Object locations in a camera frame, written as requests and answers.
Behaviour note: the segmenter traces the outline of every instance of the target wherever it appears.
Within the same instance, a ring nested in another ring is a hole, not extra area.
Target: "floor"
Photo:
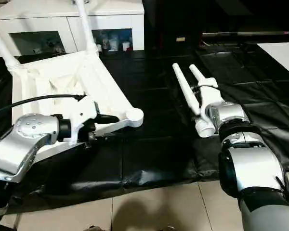
[[[237,200],[218,181],[158,188],[79,205],[7,215],[1,224],[19,231],[242,231]]]

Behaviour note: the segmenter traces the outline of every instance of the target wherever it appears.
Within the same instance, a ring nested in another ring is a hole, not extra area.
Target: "white plastic chair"
[[[117,123],[96,125],[96,136],[123,127],[139,127],[143,123],[142,110],[134,108],[126,99],[98,56],[83,0],[76,0],[86,39],[86,50],[45,60],[20,64],[0,39],[0,56],[13,77],[12,101],[20,101],[50,94],[83,94],[98,103],[101,114],[114,115]],[[69,117],[75,99],[46,99],[13,108],[12,122],[28,113],[63,114]],[[49,156],[69,149],[66,142],[45,146],[40,152],[52,150]]]

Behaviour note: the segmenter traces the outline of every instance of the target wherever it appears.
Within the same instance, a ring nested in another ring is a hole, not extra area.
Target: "white plastic pipe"
[[[78,7],[79,17],[80,17],[80,21],[82,24],[83,33],[86,39],[86,49],[88,51],[94,50],[95,52],[98,53],[97,47],[96,47],[96,44],[94,42],[93,35],[91,32],[90,22],[87,17],[84,2],[83,0],[75,0],[75,2]]]
[[[190,89],[188,82],[186,81],[180,67],[178,64],[172,65],[175,75],[179,81],[181,89],[183,91],[184,97],[188,106],[191,108],[195,115],[200,114],[199,102],[196,99],[193,91]],[[195,128],[200,137],[210,137],[215,133],[215,127],[210,120],[204,120],[201,117],[195,119]]]
[[[8,48],[5,46],[3,40],[0,38],[0,56],[4,59],[6,67],[11,70],[15,67],[19,67],[20,63],[10,53]]]
[[[194,74],[198,82],[205,79],[203,74],[199,71],[199,69],[194,64],[191,64],[189,66],[189,69],[192,71],[192,73]]]
[[[192,109],[195,115],[199,115],[200,114],[199,102],[194,96],[193,91],[189,87],[189,84],[186,81],[179,65],[175,63],[172,65],[172,67],[175,72],[175,75],[177,76],[177,79],[179,81],[179,84],[181,86],[181,89],[183,91],[183,94],[184,94],[184,97],[186,99],[188,106],[190,107],[190,109]]]

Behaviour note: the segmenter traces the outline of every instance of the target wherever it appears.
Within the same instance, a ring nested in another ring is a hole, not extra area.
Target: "black tarp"
[[[31,62],[43,56],[23,56]],[[201,139],[191,121],[172,64],[190,85],[195,64],[223,91],[245,104],[263,137],[289,170],[289,72],[256,45],[173,51],[134,51],[102,61],[134,107],[144,112],[139,128],[124,128],[94,147],[83,146],[35,164],[17,187],[9,212],[77,204],[172,184],[218,179],[218,137]],[[11,103],[12,78],[0,59],[0,107]],[[11,112],[0,114],[0,135]]]

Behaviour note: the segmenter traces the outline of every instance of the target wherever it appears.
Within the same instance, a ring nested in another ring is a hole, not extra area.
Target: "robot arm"
[[[56,141],[78,142],[79,131],[94,131],[94,123],[113,123],[118,118],[101,115],[90,97],[81,99],[69,119],[61,115],[27,114],[0,139],[0,220],[6,213],[15,186],[35,163],[37,151]],[[82,129],[90,123],[90,130]]]
[[[178,64],[172,67],[196,116],[199,136],[205,138],[217,132],[220,137],[221,187],[238,199],[244,230],[289,231],[289,198],[284,190],[286,174],[263,141],[260,129],[251,124],[241,105],[221,98],[214,78],[205,78],[195,65],[190,65],[198,80],[199,103]]]
[[[261,131],[239,104],[222,103],[208,114],[222,143],[220,184],[238,199],[244,230],[289,231],[289,201],[281,185],[285,172]]]

